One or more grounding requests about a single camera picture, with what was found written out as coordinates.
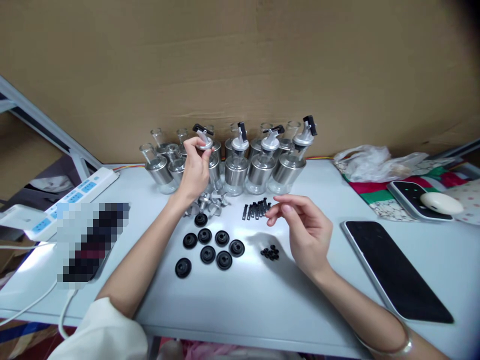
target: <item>white sleeve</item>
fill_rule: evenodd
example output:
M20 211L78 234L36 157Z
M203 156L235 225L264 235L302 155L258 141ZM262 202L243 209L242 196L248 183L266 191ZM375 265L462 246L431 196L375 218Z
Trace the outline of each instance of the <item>white sleeve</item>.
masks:
M146 359L147 336L137 322L123 316L108 297L94 301L75 333L48 360Z

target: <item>hand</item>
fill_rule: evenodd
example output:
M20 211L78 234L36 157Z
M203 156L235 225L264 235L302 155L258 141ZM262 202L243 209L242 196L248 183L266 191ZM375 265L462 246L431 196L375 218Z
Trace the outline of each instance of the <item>hand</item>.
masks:
M200 157L196 145L204 146L205 143L198 136L183 142L187 153L185 171L175 194L185 201L187 207L200 196L209 184L209 158L212 150L205 150Z
M298 267L312 280L331 270L327 260L332 222L306 196L274 196L277 204L267 211L272 227L282 217L290 227L290 250Z

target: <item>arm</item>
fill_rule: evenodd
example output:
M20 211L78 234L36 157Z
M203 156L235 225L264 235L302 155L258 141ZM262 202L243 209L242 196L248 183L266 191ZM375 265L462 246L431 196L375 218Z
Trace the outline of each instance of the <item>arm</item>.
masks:
M407 336L390 312L351 286L330 266L327 252L332 222L304 196L275 196L279 203L267 213L267 225L285 218L290 227L290 249L298 267L318 286L356 334L371 348L395 353L404 348ZM432 344L410 330L412 350L403 359L446 359ZM376 359L387 359L372 352Z
M185 171L175 194L143 233L106 281L96 299L109 298L113 307L132 318L157 271L165 247L180 218L209 182L210 150L200 157L195 145L205 145L199 137L184 143Z

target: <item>pixelated blur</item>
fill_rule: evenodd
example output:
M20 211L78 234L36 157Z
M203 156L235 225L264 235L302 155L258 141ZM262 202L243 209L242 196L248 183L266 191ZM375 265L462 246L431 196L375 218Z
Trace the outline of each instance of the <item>pixelated blur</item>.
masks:
M57 247L66 256L57 275L60 288L82 289L128 225L128 203L62 204L58 207Z

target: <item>silver spout cap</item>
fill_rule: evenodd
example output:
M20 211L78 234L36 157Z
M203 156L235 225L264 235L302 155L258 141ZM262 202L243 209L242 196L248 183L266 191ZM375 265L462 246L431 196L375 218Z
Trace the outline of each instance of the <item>silver spout cap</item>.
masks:
M264 137L261 141L261 148L266 151L275 151L279 148L280 142L277 136L283 134L285 129L282 125L272 127L271 129L264 130L264 133L268 133L267 137Z
M231 148L237 151L245 151L249 148L249 141L247 140L247 131L243 121L238 123L238 137L231 141Z
M293 143L301 147L309 147L314 143L317 129L312 115L303 118L303 131L293 137Z
M207 130L206 128L204 128L203 126L201 126L199 124L195 124L193 126L193 131L196 132L198 134L198 136L200 137L200 139L202 139L203 142L205 143L205 146L197 145L196 148L198 150L205 151L205 150L208 150L208 149L212 148L212 146L214 145L214 142L210 137L207 136L207 134L213 136L214 135L213 132Z

